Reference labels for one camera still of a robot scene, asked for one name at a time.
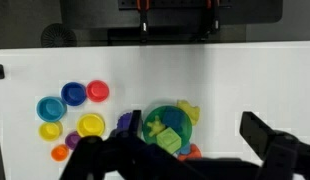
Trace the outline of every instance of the orange cap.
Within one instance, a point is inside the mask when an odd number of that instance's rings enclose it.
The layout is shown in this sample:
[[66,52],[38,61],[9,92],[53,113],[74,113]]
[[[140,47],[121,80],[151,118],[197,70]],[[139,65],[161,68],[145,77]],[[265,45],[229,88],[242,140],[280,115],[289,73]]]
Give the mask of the orange cap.
[[55,161],[63,161],[67,158],[68,148],[65,144],[56,146],[52,152],[51,156]]

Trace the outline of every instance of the blue cap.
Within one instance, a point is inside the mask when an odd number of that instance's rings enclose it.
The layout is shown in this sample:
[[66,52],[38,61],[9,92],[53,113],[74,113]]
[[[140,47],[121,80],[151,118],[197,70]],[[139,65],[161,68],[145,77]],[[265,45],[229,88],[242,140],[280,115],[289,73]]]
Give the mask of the blue cap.
[[63,101],[70,106],[78,106],[86,100],[85,86],[70,82],[67,83],[61,93]]
[[60,98],[45,97],[41,99],[36,108],[38,116],[46,122],[60,120],[66,112],[66,105]]

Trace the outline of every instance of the yellow toy piece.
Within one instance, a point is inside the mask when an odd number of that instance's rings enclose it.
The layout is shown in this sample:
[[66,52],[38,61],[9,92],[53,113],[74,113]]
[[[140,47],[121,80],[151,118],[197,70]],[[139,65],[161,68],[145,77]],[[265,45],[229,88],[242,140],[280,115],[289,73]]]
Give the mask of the yellow toy piece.
[[151,132],[149,132],[149,137],[153,137],[165,130],[166,126],[162,124],[161,120],[158,116],[155,116],[154,122],[148,122],[147,126],[151,128]]
[[189,116],[193,126],[197,124],[200,113],[200,108],[198,106],[192,107],[189,102],[179,100],[177,101],[177,107],[182,109]]

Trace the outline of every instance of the green toy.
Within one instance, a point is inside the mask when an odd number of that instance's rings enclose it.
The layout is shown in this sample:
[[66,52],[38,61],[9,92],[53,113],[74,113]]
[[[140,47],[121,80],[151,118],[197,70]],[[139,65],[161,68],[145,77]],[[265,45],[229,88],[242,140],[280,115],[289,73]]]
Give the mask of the green toy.
[[172,128],[167,128],[159,133],[156,139],[157,144],[171,154],[182,147],[181,137]]
[[183,114],[183,116],[181,116],[183,119],[180,121],[181,122],[181,126],[178,129],[174,129],[172,128],[175,133],[178,134],[178,136],[181,138],[182,140],[182,145],[181,147],[184,147],[188,142],[189,139],[191,138],[192,135],[192,123],[191,120],[189,119],[188,115],[181,110],[180,108],[177,108],[175,106],[161,106],[159,108],[154,109],[145,119],[144,124],[143,124],[143,136],[144,136],[144,140],[147,144],[158,144],[157,143],[157,138],[156,138],[156,134],[153,136],[150,136],[150,132],[152,131],[152,129],[148,126],[148,123],[154,123],[156,116],[158,116],[158,118],[160,120],[163,119],[166,109],[169,109],[170,111],[179,111],[180,113]]

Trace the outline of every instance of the yellow cap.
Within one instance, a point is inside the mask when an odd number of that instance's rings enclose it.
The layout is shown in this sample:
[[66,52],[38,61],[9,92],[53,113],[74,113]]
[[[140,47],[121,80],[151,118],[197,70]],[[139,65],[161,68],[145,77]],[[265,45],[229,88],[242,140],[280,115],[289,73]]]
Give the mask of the yellow cap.
[[104,119],[97,114],[85,114],[77,121],[77,132],[81,137],[101,136],[104,130]]
[[44,122],[38,130],[39,136],[45,141],[54,141],[63,133],[62,123],[54,122],[48,123]]

